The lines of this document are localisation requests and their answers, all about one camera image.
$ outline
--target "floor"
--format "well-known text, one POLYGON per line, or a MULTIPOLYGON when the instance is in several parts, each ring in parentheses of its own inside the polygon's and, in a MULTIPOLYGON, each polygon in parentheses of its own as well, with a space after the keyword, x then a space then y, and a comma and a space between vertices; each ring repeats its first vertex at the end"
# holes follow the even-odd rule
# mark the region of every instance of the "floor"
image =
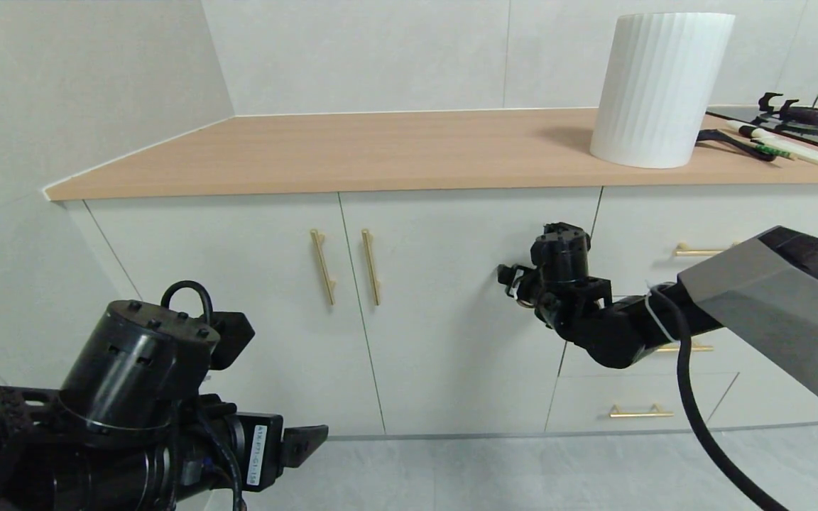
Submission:
MULTIPOLYGON (((789 509, 818 509, 818 426, 719 432, 725 452, 789 509)), ((756 509, 690 433, 328 442, 250 511, 756 509)), ((231 509, 228 491, 207 511, 231 509)))

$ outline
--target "white cabinet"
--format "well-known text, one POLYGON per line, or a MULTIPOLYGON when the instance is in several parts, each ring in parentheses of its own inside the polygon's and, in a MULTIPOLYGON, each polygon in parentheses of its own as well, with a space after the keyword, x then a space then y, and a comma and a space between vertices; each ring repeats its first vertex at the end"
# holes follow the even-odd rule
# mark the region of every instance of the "white cabinet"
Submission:
POLYGON ((607 187, 595 219, 590 271, 616 295, 675 280, 702 258, 774 226, 818 236, 818 185, 607 187), (675 256, 683 243, 688 252, 675 256))
MULTIPOLYGON (((336 194, 88 201, 134 287, 159 303, 172 282, 207 287, 216 310, 241 311, 256 337, 202 392, 286 424, 382 434, 368 346, 336 194), (325 235, 328 303, 311 230, 325 235)), ((200 314, 191 291, 173 309, 200 314)))
MULTIPOLYGON (((694 398, 708 420, 734 374, 691 375, 694 398)), ((674 375, 558 378, 550 432, 688 429, 674 375)))
POLYGON ((740 374, 709 423, 710 427, 754 427, 818 422, 818 397, 728 330, 720 344, 737 348, 733 366, 740 374))
POLYGON ((598 197, 597 188, 342 194, 387 433, 545 429, 565 343, 503 293, 496 266, 530 264, 543 223, 588 229, 598 197))

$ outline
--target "white vase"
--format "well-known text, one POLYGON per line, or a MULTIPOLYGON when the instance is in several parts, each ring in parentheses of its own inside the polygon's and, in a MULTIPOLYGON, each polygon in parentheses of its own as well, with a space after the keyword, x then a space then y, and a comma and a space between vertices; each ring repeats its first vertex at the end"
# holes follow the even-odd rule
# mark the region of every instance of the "white vase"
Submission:
POLYGON ((618 18, 591 154, 646 168, 686 165, 733 26, 723 13, 618 18))

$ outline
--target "gold cabinet handle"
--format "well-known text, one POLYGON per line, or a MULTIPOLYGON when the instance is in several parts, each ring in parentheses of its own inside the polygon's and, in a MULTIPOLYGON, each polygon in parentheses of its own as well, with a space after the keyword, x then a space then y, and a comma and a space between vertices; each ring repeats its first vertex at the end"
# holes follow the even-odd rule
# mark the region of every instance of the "gold cabinet handle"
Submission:
MULTIPOLYGON (((680 345, 670 344, 670 345, 662 346, 659 349, 656 349, 655 352, 656 353, 676 353, 676 352, 678 352, 680 350, 681 350, 680 345)), ((713 346, 701 345, 701 344, 697 343, 696 341, 694 341, 694 343, 692 343, 692 349, 690 351, 694 352, 694 353, 698 352, 698 351, 715 351, 715 348, 713 346)))
POLYGON ((334 286, 337 285, 337 281, 330 278, 330 274, 327 272, 327 259, 324 259, 324 235, 317 229, 312 229, 311 239, 315 242, 317 264, 321 265, 321 274, 324 276, 324 286, 327 288, 327 301, 329 301, 331 305, 334 305, 337 303, 337 301, 334 300, 334 286))
POLYGON ((668 412, 662 410, 662 405, 654 404, 651 408, 649 408, 648 412, 643 413, 630 413, 630 412, 622 412, 621 408, 618 405, 614 405, 611 407, 611 413, 608 414, 608 417, 613 419, 626 419, 626 418, 636 418, 636 417, 674 417, 675 413, 668 412))
MULTIPOLYGON (((734 242, 731 246, 736 246, 738 242, 734 242)), ((678 243, 675 247, 675 258, 711 258, 712 256, 717 256, 719 253, 724 252, 727 250, 726 248, 722 248, 720 250, 714 249, 698 249, 698 248, 690 248, 687 243, 681 242, 678 243)))
POLYGON ((381 283, 377 280, 377 270, 374 268, 374 252, 371 250, 371 231, 361 230, 361 241, 364 242, 364 259, 368 263, 368 278, 371 279, 371 290, 374 294, 374 305, 381 304, 381 283))

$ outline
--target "kitchen counter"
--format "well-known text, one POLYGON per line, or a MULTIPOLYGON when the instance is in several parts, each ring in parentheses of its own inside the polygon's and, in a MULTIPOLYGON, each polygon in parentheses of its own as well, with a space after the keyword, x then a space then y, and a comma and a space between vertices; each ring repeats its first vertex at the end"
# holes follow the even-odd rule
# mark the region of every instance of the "kitchen counter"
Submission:
MULTIPOLYGON (((673 169, 589 154, 594 108, 234 117, 46 189, 51 200, 600 185, 814 184, 703 143, 673 169)), ((704 128, 724 126, 707 116, 704 128)))

